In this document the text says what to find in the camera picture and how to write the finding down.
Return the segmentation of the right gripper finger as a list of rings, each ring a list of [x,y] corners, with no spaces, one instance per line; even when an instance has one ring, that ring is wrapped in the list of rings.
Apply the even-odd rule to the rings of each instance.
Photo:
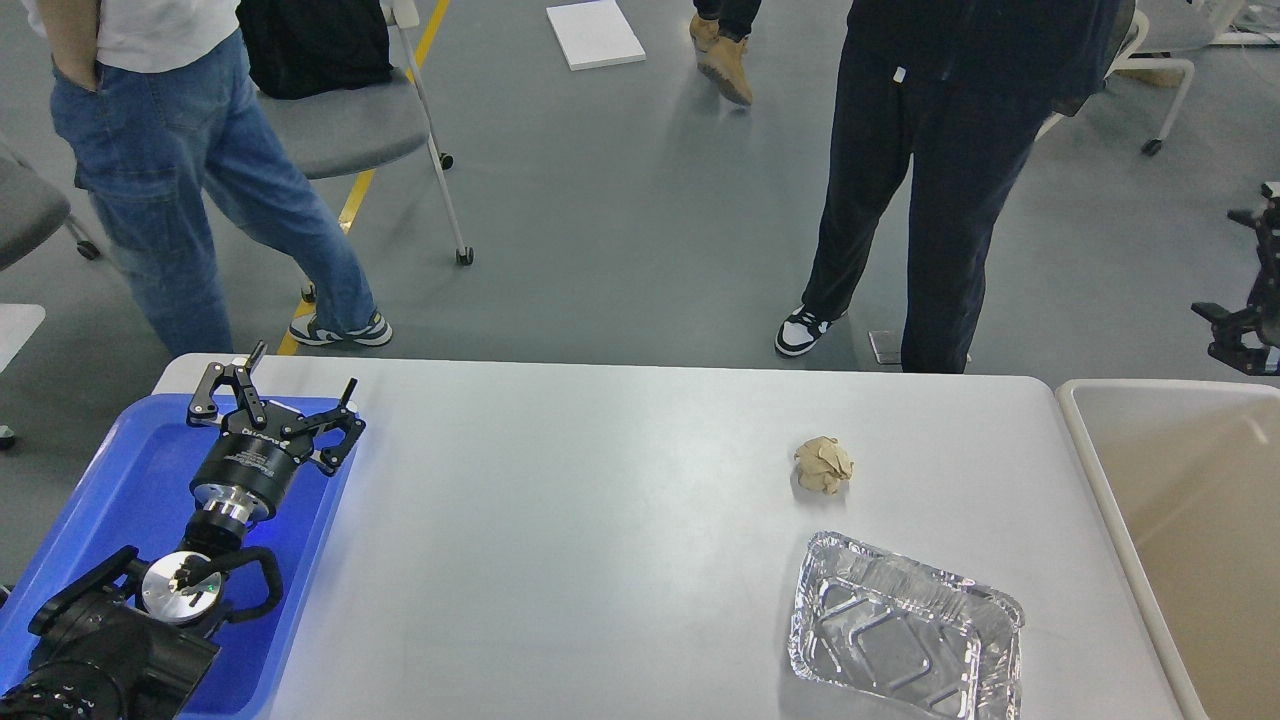
[[[1233,209],[1228,219],[1254,232],[1260,272],[1249,301],[1277,301],[1279,281],[1279,183],[1263,182],[1260,193],[1265,206],[1256,210]]]
[[[1276,304],[1252,304],[1230,313],[1215,302],[1194,302],[1190,310],[1211,325],[1211,357],[1247,375],[1279,374]]]

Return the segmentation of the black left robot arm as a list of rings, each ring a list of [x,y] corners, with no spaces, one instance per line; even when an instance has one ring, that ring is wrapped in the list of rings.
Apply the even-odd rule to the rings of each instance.
[[[212,361],[110,429],[3,607],[5,719],[253,719],[366,424]]]

